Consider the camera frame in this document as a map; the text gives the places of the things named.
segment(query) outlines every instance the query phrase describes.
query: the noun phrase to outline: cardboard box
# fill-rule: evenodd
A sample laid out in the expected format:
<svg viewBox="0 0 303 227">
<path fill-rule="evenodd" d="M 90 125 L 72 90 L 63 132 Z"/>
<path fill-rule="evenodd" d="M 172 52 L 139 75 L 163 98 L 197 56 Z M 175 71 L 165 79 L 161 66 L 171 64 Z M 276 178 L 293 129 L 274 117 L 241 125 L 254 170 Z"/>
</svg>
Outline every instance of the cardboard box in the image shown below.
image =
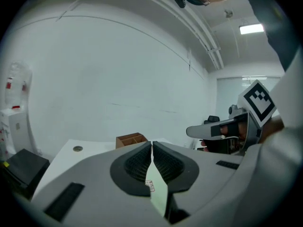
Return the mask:
<svg viewBox="0 0 303 227">
<path fill-rule="evenodd" d="M 144 135 L 140 133 L 128 134 L 116 137 L 116 149 L 121 148 L 123 146 L 130 146 L 133 144 L 146 142 L 147 139 Z"/>
</svg>

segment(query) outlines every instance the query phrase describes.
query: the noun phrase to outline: white wall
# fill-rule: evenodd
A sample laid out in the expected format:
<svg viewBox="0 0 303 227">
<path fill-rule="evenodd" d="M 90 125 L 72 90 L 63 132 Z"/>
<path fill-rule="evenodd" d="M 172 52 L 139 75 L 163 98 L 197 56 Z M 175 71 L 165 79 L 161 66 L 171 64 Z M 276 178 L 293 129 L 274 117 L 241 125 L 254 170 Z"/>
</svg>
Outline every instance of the white wall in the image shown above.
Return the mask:
<svg viewBox="0 0 303 227">
<path fill-rule="evenodd" d="M 29 120 L 36 146 L 50 160 L 68 139 L 114 141 L 133 132 L 183 146 L 189 140 L 186 127 L 209 115 L 202 66 L 193 59 L 189 70 L 168 46 L 115 21 L 50 18 L 6 36 L 1 108 L 15 60 L 24 60 L 33 72 Z"/>
<path fill-rule="evenodd" d="M 281 77 L 284 73 L 281 64 L 270 62 L 228 65 L 222 70 L 209 73 L 209 111 L 211 112 L 211 115 L 215 115 L 216 111 L 217 79 L 261 75 Z"/>
</svg>

